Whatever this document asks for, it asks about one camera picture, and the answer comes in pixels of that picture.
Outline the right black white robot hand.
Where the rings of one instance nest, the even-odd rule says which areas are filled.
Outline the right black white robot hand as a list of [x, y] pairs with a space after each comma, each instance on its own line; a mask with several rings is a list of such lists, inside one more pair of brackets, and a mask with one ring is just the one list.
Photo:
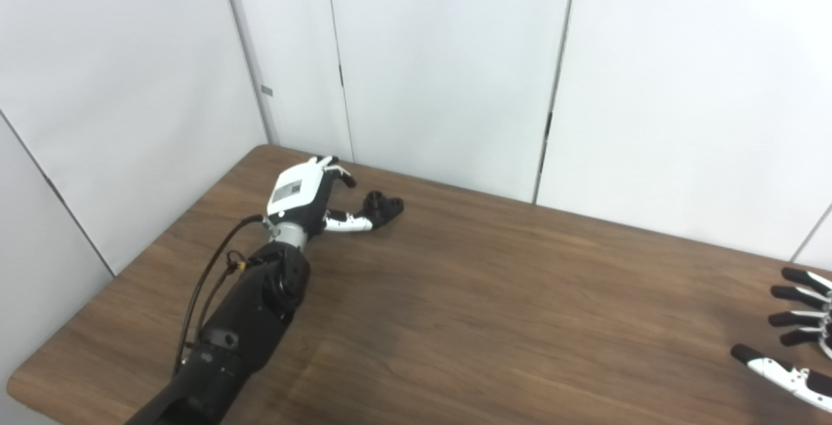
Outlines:
[[[779, 342], [785, 347], [812, 343], [831, 357], [831, 282], [819, 274], [794, 267], [781, 269], [783, 279], [790, 285], [774, 285], [770, 294], [778, 300], [799, 302], [804, 310], [790, 310], [768, 316], [773, 327], [790, 327], [781, 334]], [[799, 400], [831, 411], [831, 378], [809, 368], [797, 368], [793, 363], [762, 354], [743, 343], [732, 346], [730, 354], [739, 363], [764, 380], [775, 384]]]

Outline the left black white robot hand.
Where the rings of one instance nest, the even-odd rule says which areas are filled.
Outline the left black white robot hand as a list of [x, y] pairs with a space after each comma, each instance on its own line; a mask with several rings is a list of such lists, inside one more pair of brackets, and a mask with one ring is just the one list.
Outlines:
[[283, 171], [266, 207], [266, 218], [274, 232], [293, 226], [310, 240], [324, 231], [373, 230], [374, 224], [365, 216], [329, 209], [336, 181], [344, 182], [348, 188], [357, 187], [352, 174], [339, 165], [335, 156], [315, 156]]

